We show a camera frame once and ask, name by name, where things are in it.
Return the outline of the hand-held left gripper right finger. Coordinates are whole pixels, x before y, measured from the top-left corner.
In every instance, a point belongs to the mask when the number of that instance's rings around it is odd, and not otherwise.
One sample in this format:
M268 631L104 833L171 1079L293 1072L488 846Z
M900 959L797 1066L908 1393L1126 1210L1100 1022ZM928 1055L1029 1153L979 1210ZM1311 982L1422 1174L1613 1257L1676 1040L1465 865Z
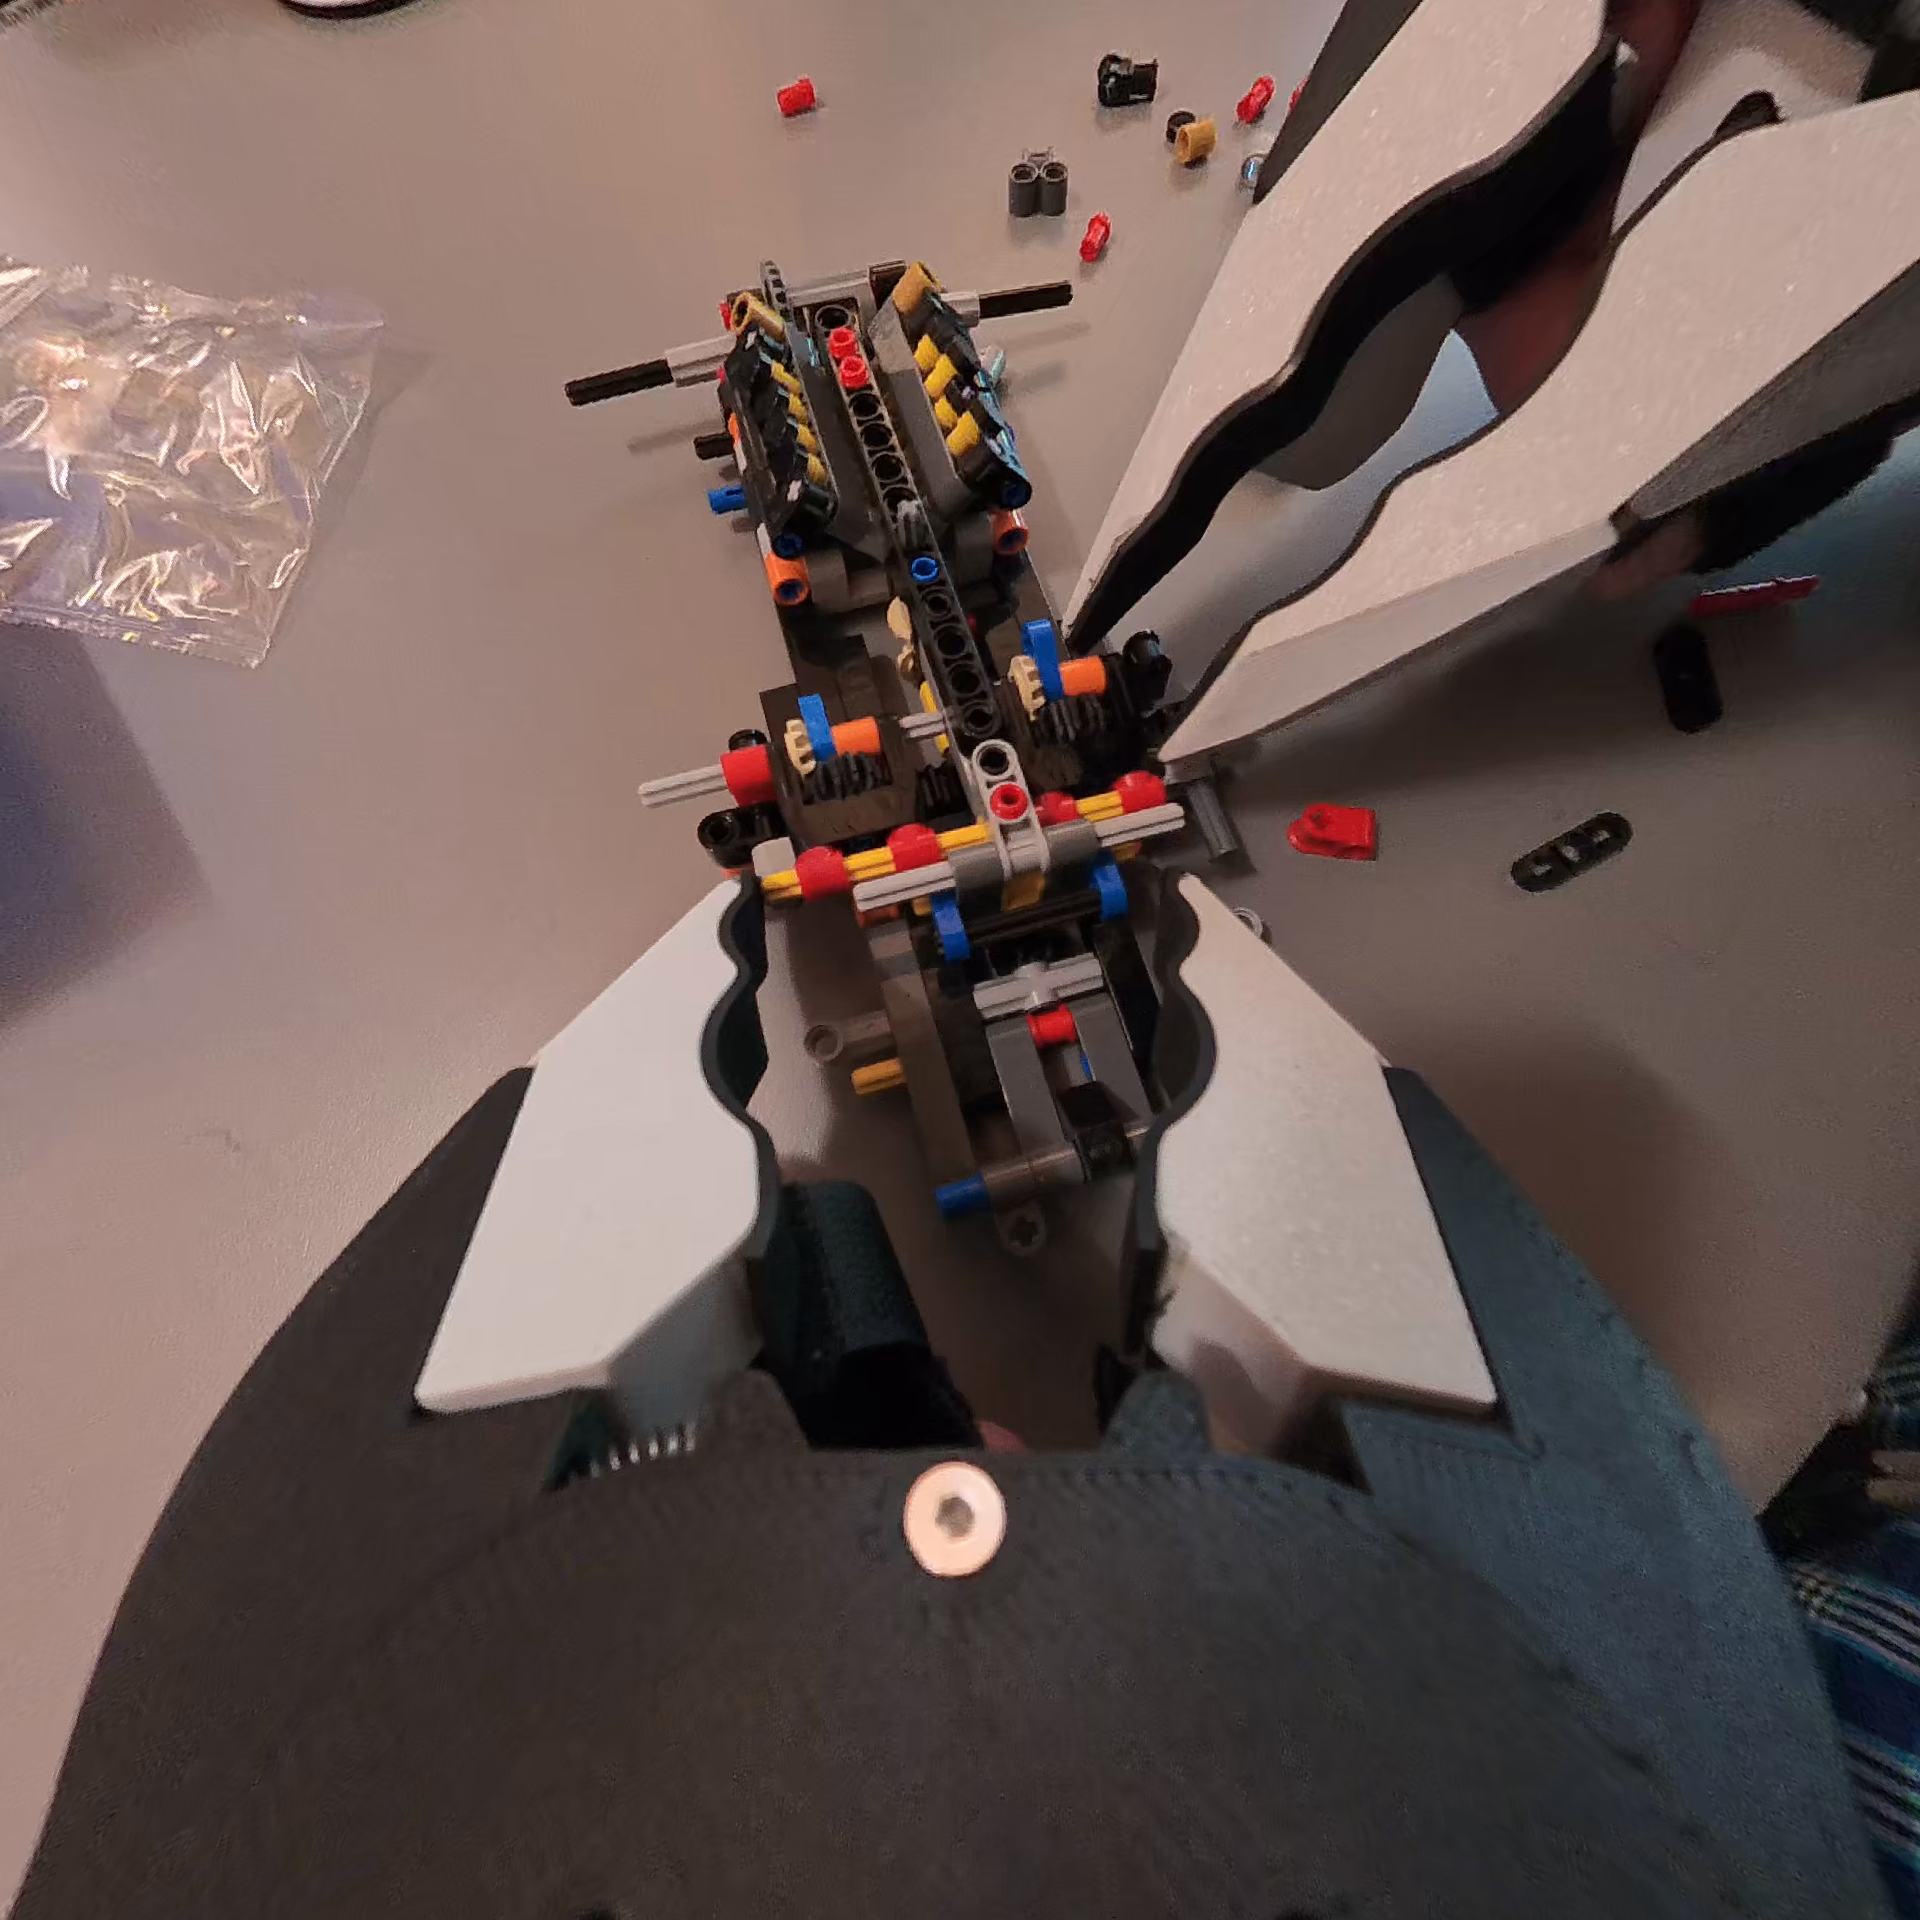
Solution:
M1234 1454L1331 1399L1482 1420L1497 1386L1376 1049L1198 876L1163 880L1129 1221L1142 1355Z

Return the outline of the black lego gear assembly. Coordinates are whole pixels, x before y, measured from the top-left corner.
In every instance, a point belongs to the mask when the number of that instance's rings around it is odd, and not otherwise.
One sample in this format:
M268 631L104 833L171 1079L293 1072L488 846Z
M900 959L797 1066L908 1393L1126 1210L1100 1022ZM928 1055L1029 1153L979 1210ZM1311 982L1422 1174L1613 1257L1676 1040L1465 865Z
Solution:
M995 733L1014 752L1029 789L1097 794L1116 777L1147 770L1159 754L1167 718L1165 660L1159 634L1140 631L1110 657L1110 684L1100 699L1062 699L1056 666L1069 653L1048 618L1022 620L1014 649L995 682Z

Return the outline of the clear plastic bag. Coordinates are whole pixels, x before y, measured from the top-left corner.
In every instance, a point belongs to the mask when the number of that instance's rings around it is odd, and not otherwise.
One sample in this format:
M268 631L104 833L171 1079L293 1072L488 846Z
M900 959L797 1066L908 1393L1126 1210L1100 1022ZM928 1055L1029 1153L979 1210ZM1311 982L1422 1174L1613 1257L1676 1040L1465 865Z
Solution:
M256 666L382 314L2 256L2 620Z

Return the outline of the person's plaid shirt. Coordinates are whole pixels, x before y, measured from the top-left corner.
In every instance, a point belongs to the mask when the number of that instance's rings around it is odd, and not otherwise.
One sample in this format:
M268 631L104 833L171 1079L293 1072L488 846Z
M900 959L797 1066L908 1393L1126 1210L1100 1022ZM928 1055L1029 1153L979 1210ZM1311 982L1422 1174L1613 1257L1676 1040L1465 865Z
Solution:
M1889 1907L1916 1917L1916 1312L1758 1523L1806 1616Z

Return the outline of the short black lego beam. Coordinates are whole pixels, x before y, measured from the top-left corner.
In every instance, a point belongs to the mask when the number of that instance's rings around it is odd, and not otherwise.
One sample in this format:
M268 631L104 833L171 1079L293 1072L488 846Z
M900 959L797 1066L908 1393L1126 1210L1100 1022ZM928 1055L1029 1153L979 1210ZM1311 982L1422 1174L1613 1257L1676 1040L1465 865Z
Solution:
M1717 666L1703 631L1692 620L1667 622L1648 649L1667 727L1711 732L1722 718Z

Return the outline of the person's right hand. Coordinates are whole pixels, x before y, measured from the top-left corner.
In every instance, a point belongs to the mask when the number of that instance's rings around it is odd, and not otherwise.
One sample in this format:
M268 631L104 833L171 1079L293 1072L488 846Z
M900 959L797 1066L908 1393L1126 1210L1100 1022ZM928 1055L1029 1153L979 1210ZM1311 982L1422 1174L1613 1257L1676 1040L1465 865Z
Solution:
M1584 201L1558 205L1543 229L1523 239L1523 275L1512 276L1497 301L1465 310L1455 323L1494 410L1512 410L1576 335L1607 275L1626 164L1683 53L1695 19L1696 2L1607 7L1610 30L1632 55L1616 81L1616 137L1607 168Z

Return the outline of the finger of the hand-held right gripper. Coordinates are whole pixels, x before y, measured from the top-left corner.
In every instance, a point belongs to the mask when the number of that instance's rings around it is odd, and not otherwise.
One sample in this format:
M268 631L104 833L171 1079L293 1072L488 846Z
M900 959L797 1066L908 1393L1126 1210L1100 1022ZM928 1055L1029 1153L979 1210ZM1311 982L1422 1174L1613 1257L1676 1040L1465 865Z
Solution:
M1067 598L1105 635L1257 468L1342 484L1408 418L1455 275L1610 156L1607 2L1345 2Z
M1189 766L1455 634L1546 603L1623 536L1916 406L1916 92L1711 143L1616 241L1568 354L1405 474L1167 732Z

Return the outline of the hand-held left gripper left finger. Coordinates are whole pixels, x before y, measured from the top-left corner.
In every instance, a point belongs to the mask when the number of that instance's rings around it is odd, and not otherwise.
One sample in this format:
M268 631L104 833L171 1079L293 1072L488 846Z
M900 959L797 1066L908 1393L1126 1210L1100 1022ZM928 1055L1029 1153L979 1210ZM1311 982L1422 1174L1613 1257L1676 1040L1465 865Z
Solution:
M432 1412L602 1391L695 1420L756 1353L746 1268L778 1221L751 1116L764 908L719 880L543 1045L415 1385Z

